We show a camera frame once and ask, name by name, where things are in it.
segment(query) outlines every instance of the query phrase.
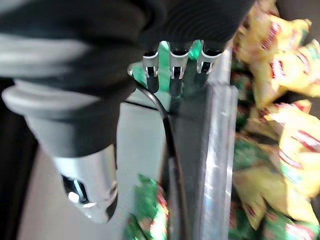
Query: white surface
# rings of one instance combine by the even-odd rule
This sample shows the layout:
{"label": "white surface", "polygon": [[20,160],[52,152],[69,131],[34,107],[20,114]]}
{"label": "white surface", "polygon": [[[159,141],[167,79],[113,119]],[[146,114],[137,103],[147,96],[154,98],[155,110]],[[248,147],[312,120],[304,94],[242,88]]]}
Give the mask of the white surface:
{"label": "white surface", "polygon": [[118,124],[118,207],[108,224],[95,224],[68,201],[52,161],[40,149],[25,201],[18,240],[121,240],[134,210],[137,174],[159,178],[165,132],[159,113],[122,103]]}

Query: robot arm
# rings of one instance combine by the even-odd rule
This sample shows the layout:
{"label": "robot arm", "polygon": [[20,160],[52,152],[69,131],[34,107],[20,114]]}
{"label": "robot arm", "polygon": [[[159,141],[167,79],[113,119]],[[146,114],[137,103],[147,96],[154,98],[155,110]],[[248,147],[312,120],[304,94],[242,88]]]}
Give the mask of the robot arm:
{"label": "robot arm", "polygon": [[128,65],[143,59],[155,91],[155,46],[170,41],[170,91],[179,95],[188,43],[206,40],[198,71],[209,72],[253,2],[0,2],[0,76],[15,81],[2,98],[25,117],[62,175],[69,200],[86,216],[105,223],[117,206],[119,109],[135,89]]}

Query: chip bag pile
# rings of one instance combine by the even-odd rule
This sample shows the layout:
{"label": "chip bag pile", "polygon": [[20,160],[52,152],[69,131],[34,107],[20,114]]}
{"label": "chip bag pile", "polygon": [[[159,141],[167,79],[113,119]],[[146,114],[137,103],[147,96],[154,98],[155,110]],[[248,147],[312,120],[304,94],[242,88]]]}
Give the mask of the chip bag pile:
{"label": "chip bag pile", "polygon": [[238,33],[235,49],[236,57],[247,64],[270,61],[279,52],[295,50],[309,32],[311,21],[308,19],[286,21],[258,6],[253,10],[248,17],[248,28]]}
{"label": "chip bag pile", "polygon": [[[311,25],[281,19],[275,0],[258,0],[233,39],[232,240],[315,240],[320,233],[311,205],[320,194],[320,120],[309,115],[308,99],[276,102],[288,91],[320,97],[320,44],[303,45]],[[247,221],[239,220],[243,213]],[[243,234],[239,222],[255,234]]]}
{"label": "chip bag pile", "polygon": [[292,52],[279,52],[272,59],[249,66],[256,106],[266,107],[286,91],[319,97],[320,46],[313,40]]}

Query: black cable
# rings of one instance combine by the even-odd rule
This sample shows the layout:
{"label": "black cable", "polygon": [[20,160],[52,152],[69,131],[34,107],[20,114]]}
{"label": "black cable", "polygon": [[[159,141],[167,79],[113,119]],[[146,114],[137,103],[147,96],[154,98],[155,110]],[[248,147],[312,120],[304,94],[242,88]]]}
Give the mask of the black cable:
{"label": "black cable", "polygon": [[170,123],[169,115],[160,102],[160,100],[151,93],[145,86],[143,86],[139,82],[135,82],[136,88],[142,92],[145,96],[147,96],[155,105],[156,109],[159,111],[164,131],[165,131],[165,138],[166,138],[166,144],[168,148],[168,160],[171,161],[169,163],[169,168],[174,173],[174,181],[173,184],[175,184],[175,189],[177,189],[177,203],[178,203],[178,211],[179,211],[179,221],[180,221],[180,239],[188,240],[190,235],[188,234],[189,231],[189,224],[188,224],[188,214],[187,214],[187,201],[186,201],[186,193],[184,188],[184,179],[183,179],[183,171],[181,167],[181,163],[179,161],[177,151],[176,151],[176,145],[174,141],[174,135],[173,135],[173,129]]}

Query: metal connector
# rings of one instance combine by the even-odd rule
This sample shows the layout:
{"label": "metal connector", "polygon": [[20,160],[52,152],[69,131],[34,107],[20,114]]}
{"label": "metal connector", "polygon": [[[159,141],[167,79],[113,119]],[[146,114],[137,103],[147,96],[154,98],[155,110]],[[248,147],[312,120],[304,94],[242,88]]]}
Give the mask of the metal connector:
{"label": "metal connector", "polygon": [[159,51],[154,55],[144,55],[142,57],[142,65],[147,78],[157,77],[159,69]]}
{"label": "metal connector", "polygon": [[215,66],[217,58],[221,56],[222,53],[217,55],[207,55],[204,53],[204,48],[202,45],[201,52],[199,54],[198,61],[196,63],[196,71],[198,74],[206,73],[207,75],[210,74],[212,68]]}
{"label": "metal connector", "polygon": [[178,77],[180,80],[184,77],[189,51],[183,55],[176,55],[170,51],[170,77]]}

